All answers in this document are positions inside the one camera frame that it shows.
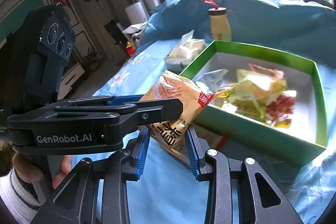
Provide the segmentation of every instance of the bottle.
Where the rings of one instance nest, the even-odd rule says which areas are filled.
[[[231,41],[231,28],[227,20],[227,10],[223,7],[208,10],[211,20],[211,36],[214,40]]]

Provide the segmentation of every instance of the green box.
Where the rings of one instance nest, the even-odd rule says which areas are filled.
[[[297,91],[291,127],[279,131],[214,105],[208,105],[195,123],[292,165],[312,161],[327,145],[325,98],[314,61],[272,48],[214,41],[180,75],[195,81],[203,73],[226,68],[224,84],[234,83],[236,69],[248,69],[248,63],[285,73],[287,89]]]

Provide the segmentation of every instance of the red bottle loop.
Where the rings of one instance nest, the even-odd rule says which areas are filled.
[[[213,0],[203,0],[203,1],[207,4],[211,4],[216,10],[218,9],[218,5]]]

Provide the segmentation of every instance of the human hand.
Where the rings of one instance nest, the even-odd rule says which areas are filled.
[[[52,186],[54,189],[62,182],[62,180],[69,174],[71,171],[71,161],[72,156],[64,156],[61,163],[61,172],[59,172],[52,179]],[[27,182],[32,183],[32,181],[38,181],[43,178],[43,172],[37,166],[29,162],[23,154],[16,153],[13,156],[13,166],[16,169],[19,177]]]

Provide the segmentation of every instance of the bottle cap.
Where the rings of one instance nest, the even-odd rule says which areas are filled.
[[[219,7],[218,9],[211,8],[211,9],[208,10],[208,12],[209,12],[209,15],[211,15],[211,16],[219,16],[219,15],[226,15],[227,14],[226,8],[224,8],[224,7]]]

